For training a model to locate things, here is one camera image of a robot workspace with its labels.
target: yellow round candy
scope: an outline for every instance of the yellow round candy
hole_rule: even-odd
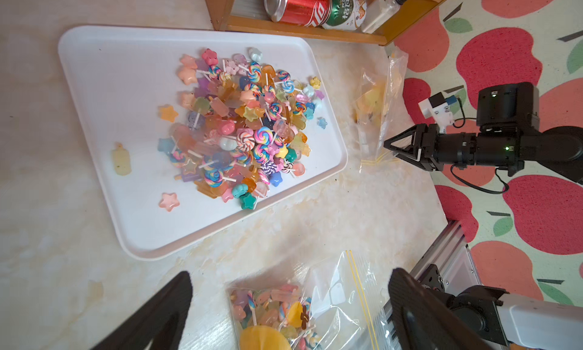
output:
[[[291,350],[288,340],[268,326],[247,327],[239,338],[241,350]]]
[[[288,312],[288,324],[294,326],[295,328],[302,327],[302,312],[303,312],[302,304],[300,302],[295,302],[291,305],[290,310]]]

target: teal star candy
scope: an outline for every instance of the teal star candy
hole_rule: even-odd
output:
[[[175,145],[176,144],[174,144],[174,140],[172,140],[172,138],[158,139],[158,151],[163,153],[171,154]]]
[[[255,201],[257,198],[253,197],[251,193],[245,193],[239,198],[241,200],[242,209],[253,209],[255,207]]]
[[[308,109],[306,109],[306,110],[305,110],[305,112],[304,112],[304,117],[305,117],[307,120],[311,120],[312,118],[314,118],[314,111],[313,111],[313,110],[311,110],[311,109],[309,109],[309,108],[308,108]]]
[[[288,154],[286,155],[286,160],[290,163],[293,163],[297,159],[297,153],[294,149],[290,148],[288,150]]]
[[[318,119],[318,126],[320,126],[321,128],[326,129],[326,125],[328,125],[328,123],[326,122],[326,119],[324,117],[320,117]]]

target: orange star candy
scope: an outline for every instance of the orange star candy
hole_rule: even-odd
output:
[[[174,107],[167,105],[166,107],[160,107],[160,118],[162,120],[166,120],[168,122],[174,123],[176,117],[178,117],[179,113],[174,111]]]

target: bag of candy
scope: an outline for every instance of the bag of candy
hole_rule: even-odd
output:
[[[387,74],[375,75],[363,69],[356,100],[361,171],[363,166],[392,160],[394,154],[383,142],[413,125],[404,106],[403,86],[409,55],[399,48],[389,56]]]
[[[311,266],[302,285],[229,288],[241,350],[393,349],[381,286],[351,251]]]

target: blue star candy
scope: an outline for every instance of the blue star candy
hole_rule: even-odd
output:
[[[276,171],[269,176],[269,182],[273,184],[274,187],[277,187],[282,181],[283,178],[281,178],[281,173],[279,171]]]
[[[326,119],[324,117],[320,117],[318,119],[318,126],[320,126],[321,128],[326,129],[326,125],[328,125],[328,123],[326,122]]]
[[[158,139],[158,151],[170,154],[174,149],[174,141],[171,138]]]

